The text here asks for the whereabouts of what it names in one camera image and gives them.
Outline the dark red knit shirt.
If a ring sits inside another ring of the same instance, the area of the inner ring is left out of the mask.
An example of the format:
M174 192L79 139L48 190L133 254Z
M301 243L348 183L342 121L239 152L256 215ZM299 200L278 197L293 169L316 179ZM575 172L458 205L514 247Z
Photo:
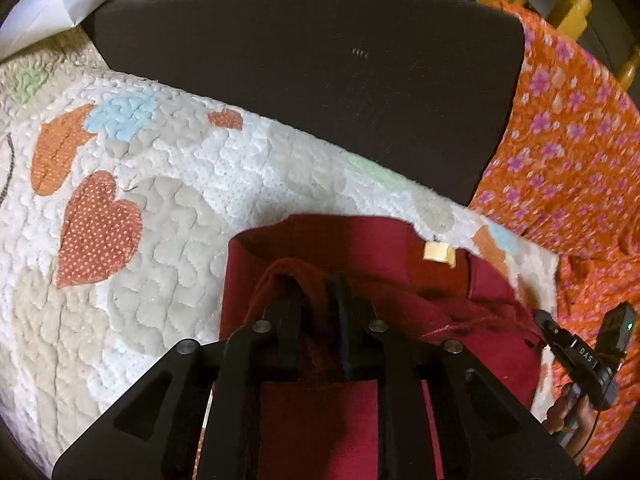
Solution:
M488 262L463 249L451 262L424 255L426 244L410 224L376 217L304 214L232 238L224 281L221 339L242 314L231 300L240 281L259 281L282 259L298 259L343 274L349 300L370 302L411 339L442 344L457 339L529 410L540 370L541 334L532 312ZM350 473L378 478L378 410L372 379L350 382Z

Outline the orange floral fabric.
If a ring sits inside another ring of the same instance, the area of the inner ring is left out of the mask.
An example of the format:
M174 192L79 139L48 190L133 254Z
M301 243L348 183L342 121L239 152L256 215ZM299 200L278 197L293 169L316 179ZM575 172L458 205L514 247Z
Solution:
M471 206L559 256L560 323L593 342L639 300L639 113L610 71L534 12L511 115Z

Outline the white quilted heart bedspread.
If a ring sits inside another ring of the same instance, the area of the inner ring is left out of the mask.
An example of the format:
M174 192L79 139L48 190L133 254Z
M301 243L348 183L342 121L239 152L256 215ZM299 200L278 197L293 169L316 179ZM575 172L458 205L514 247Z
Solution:
M30 466L177 341L217 337L231 237L365 214L488 260L554 312L552 252L369 159L110 70L80 29L1 64L1 416Z

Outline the black cushion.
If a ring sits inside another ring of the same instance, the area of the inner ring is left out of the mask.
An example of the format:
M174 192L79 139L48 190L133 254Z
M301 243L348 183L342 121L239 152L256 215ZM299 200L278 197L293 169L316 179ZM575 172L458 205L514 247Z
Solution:
M525 38L468 0L110 0L112 70L306 131L468 204L506 131Z

